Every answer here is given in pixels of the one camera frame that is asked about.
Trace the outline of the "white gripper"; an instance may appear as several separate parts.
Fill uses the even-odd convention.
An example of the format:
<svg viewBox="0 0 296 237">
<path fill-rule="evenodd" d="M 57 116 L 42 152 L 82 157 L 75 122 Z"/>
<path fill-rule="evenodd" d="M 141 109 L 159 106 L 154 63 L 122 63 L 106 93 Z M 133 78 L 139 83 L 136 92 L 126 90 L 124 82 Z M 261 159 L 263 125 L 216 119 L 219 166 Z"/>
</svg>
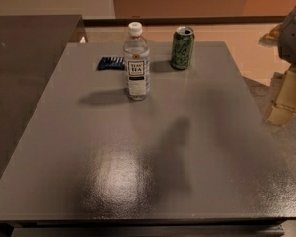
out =
<svg viewBox="0 0 296 237">
<path fill-rule="evenodd" d="M 284 126 L 296 113 L 296 6 L 282 23 L 278 54 L 292 65 L 284 74 L 274 74 L 270 106 L 266 109 L 264 119 L 271 125 Z"/>
</svg>

